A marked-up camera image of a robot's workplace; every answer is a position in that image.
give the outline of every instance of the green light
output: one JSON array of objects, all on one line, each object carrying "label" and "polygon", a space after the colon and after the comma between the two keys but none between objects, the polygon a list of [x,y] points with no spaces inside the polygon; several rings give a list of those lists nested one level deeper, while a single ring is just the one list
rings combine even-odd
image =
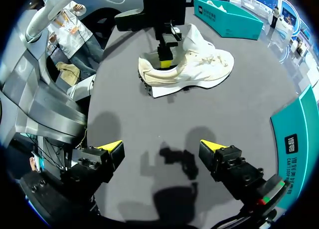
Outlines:
[{"label": "green light", "polygon": [[269,197],[264,197],[263,200],[264,200],[265,203],[268,203],[270,201],[270,198]]}]

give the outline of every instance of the gray table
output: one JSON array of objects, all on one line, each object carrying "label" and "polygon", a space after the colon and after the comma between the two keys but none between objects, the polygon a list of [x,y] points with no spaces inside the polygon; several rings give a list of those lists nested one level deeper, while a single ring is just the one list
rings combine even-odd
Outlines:
[{"label": "gray table", "polygon": [[[158,46],[154,31],[115,28],[107,44],[90,103],[88,143],[100,146],[121,139],[126,158],[96,193],[106,217],[210,228],[238,213],[241,202],[215,183],[199,160],[201,139],[236,145],[252,165],[264,168],[266,179],[276,173],[270,116],[296,96],[286,70],[261,41],[221,38],[193,15],[193,8],[187,9],[185,23],[195,24],[206,40],[234,56],[233,71],[219,86],[153,99],[137,67],[139,55]],[[180,30],[187,33],[186,26]],[[188,179],[181,164],[165,164],[159,150],[166,147],[195,155],[195,180]]]}]

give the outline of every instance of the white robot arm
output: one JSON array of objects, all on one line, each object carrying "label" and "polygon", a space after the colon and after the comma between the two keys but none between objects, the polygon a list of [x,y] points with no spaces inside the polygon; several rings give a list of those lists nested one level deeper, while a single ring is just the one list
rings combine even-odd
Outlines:
[{"label": "white robot arm", "polygon": [[59,12],[72,0],[43,0],[45,6],[32,18],[26,29],[25,38],[28,43],[39,39],[42,31],[55,19]]}]

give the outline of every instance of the jeans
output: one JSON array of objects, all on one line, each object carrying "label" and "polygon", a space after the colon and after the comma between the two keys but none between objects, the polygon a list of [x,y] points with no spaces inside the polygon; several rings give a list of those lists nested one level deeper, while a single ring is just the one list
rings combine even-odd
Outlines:
[{"label": "jeans", "polygon": [[74,53],[70,58],[72,64],[74,64],[80,71],[89,76],[96,74],[89,62],[89,57],[91,57],[96,63],[102,61],[103,50],[98,43],[97,39],[92,35],[81,48]]},{"label": "jeans", "polygon": [[272,28],[275,28],[275,27],[276,27],[277,20],[278,20],[278,18],[275,17],[275,16],[273,16],[273,21],[272,21],[272,23],[271,23],[271,25],[270,25]]}]

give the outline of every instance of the white sneaker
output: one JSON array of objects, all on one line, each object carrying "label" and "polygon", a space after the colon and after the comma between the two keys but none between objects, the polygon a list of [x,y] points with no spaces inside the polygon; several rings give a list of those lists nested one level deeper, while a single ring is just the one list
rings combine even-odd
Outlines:
[{"label": "white sneaker", "polygon": [[234,66],[233,56],[201,36],[195,25],[190,30],[182,46],[172,49],[171,70],[160,68],[157,52],[145,53],[139,58],[139,75],[148,86],[152,87],[154,98],[169,95],[187,86],[212,88],[223,82]]},{"label": "white sneaker", "polygon": [[224,9],[223,5],[220,5],[220,7],[217,7],[211,0],[208,0],[207,3],[208,3],[209,5],[214,6],[215,8],[218,8],[219,10],[221,10],[221,11],[227,13],[227,11]]}]

